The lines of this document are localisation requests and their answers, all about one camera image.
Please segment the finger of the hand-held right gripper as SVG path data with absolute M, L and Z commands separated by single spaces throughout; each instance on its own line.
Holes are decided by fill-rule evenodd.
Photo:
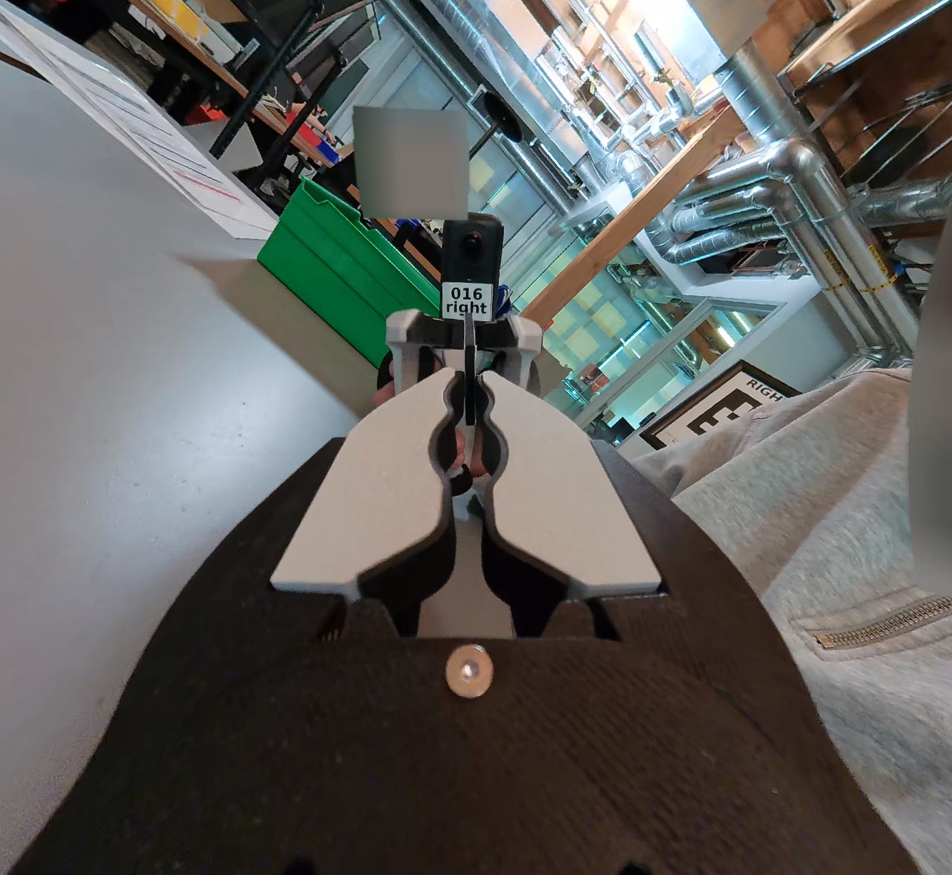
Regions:
M 476 325 L 477 373 L 492 371 L 535 397 L 541 396 L 537 357 L 541 327 L 523 317 Z
M 465 323 L 398 311 L 387 318 L 386 343 L 396 394 L 442 369 L 452 373 L 450 405 L 465 407 Z

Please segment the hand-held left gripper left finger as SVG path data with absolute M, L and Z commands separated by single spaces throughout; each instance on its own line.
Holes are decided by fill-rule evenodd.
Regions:
M 351 429 L 271 574 L 276 590 L 357 600 L 446 531 L 456 385 L 456 370 L 438 370 Z

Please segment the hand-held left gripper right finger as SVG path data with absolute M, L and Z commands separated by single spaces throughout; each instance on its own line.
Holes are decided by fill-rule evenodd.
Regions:
M 661 574 L 589 436 L 502 375 L 479 376 L 487 531 L 571 597 L 652 594 Z

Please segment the person's right hand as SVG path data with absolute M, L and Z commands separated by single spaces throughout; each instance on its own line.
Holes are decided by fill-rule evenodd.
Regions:
M 380 381 L 378 388 L 371 398 L 372 408 L 377 409 L 391 401 L 396 395 L 395 381 L 390 378 Z M 487 474 L 482 462 L 482 433 L 479 427 L 458 425 L 454 432 L 456 442 L 456 457 L 446 470 L 450 478 L 468 471 L 473 480 Z

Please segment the green plastic bin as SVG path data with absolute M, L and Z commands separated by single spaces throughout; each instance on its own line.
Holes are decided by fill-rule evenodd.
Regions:
M 375 367 L 387 353 L 391 314 L 440 314 L 430 279 L 355 208 L 310 180 L 292 194 L 257 260 Z

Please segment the black round lamp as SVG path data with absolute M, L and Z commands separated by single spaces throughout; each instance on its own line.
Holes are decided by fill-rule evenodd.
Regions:
M 488 136 L 501 134 L 510 143 L 522 143 L 525 131 L 518 115 L 495 92 L 482 95 L 482 108 L 490 121 Z

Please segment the light wooden beam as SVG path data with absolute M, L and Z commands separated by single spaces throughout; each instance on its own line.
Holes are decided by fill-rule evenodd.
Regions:
M 557 314 L 744 131 L 733 107 L 718 113 L 535 297 L 522 316 L 542 329 L 549 328 Z

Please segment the framed printed marker sign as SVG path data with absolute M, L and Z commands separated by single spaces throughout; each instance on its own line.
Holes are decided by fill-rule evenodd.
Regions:
M 739 361 L 669 412 L 651 418 L 639 436 L 652 449 L 663 449 L 800 394 L 749 362 Z

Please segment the person's grey zip hoodie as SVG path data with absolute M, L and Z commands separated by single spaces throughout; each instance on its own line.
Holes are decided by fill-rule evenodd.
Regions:
M 910 380 L 857 373 L 631 463 L 744 575 L 920 871 L 950 873 L 950 597 L 914 580 Z

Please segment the white printed paper sheet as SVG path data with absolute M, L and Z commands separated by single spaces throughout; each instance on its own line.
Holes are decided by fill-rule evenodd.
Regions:
M 5 0 L 2 45 L 38 71 L 177 193 L 235 239 L 263 242 L 278 220 L 124 75 Z

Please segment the straight silver duct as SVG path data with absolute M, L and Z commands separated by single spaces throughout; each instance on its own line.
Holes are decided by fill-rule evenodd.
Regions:
M 541 69 L 548 37 L 521 0 L 419 0 L 478 77 L 516 115 L 520 143 L 501 149 L 552 211 L 567 213 L 569 187 L 587 147 L 568 119 L 570 95 Z

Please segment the bent silver duct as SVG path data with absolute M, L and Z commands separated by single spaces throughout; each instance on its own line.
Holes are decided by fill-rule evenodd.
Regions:
M 950 180 L 851 196 L 753 42 L 739 48 L 715 77 L 758 148 L 700 175 L 676 201 L 699 205 L 765 188 L 768 215 L 860 352 L 912 359 L 920 321 L 872 227 L 945 220 Z

